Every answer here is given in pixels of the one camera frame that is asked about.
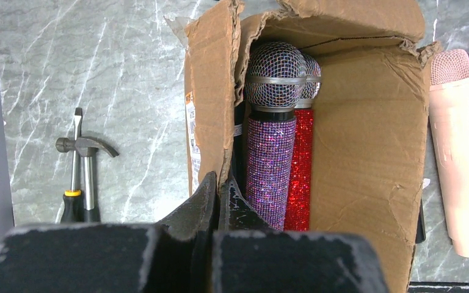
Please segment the purple glitter microphone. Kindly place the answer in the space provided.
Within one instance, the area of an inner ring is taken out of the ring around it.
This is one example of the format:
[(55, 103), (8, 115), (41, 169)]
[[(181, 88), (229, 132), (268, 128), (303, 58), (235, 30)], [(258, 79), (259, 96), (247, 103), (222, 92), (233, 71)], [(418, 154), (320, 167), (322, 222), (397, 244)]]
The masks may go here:
[(274, 229), (283, 230), (293, 158), (294, 108), (306, 83), (302, 53), (287, 42), (268, 42), (250, 55), (244, 97), (247, 120), (246, 198)]

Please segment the beige toy microphone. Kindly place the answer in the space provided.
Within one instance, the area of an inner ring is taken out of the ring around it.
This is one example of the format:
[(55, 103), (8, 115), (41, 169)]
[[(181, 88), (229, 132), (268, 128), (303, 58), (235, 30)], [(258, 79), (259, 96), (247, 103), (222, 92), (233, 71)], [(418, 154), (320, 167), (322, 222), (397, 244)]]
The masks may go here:
[(463, 49), (435, 55), (431, 63), (429, 121), (454, 251), (469, 258), (469, 56)]

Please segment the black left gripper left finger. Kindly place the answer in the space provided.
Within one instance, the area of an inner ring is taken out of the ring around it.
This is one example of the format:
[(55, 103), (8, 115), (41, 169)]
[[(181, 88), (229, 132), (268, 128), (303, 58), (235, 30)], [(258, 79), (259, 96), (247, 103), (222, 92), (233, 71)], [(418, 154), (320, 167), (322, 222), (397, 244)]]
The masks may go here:
[(0, 243), (0, 292), (208, 292), (216, 174), (156, 223), (15, 228)]

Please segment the black microphone grey grille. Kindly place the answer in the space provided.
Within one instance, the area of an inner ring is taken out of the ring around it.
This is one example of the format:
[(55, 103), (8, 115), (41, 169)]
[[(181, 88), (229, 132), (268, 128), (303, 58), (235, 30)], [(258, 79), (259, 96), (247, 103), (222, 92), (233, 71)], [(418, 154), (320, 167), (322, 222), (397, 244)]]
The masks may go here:
[(423, 202), (420, 202), (420, 208), (418, 213), (418, 222), (416, 229), (415, 243), (420, 244), (426, 240), (426, 229), (424, 221), (424, 211), (423, 211)]

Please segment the brown cardboard box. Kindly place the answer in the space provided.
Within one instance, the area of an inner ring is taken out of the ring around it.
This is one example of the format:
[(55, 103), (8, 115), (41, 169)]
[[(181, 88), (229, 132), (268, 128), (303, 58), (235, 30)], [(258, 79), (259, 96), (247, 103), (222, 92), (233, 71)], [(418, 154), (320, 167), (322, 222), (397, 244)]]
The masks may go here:
[(195, 107), (189, 162), (196, 187), (227, 179), (234, 108), (243, 100), (250, 49), (283, 40), (322, 68), (314, 100), (310, 228), (362, 235), (375, 248), (391, 292), (406, 292), (412, 268), (426, 152), (431, 57), (419, 48), (416, 1), (280, 1), (240, 18), (220, 1), (185, 29), (186, 102)]

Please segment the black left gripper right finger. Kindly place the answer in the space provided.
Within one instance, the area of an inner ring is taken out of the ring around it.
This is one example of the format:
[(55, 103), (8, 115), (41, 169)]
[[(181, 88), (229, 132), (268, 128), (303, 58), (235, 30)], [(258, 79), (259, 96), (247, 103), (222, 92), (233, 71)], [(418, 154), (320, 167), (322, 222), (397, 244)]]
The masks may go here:
[(277, 231), (229, 177), (214, 233), (215, 292), (387, 292), (379, 258), (348, 233)]

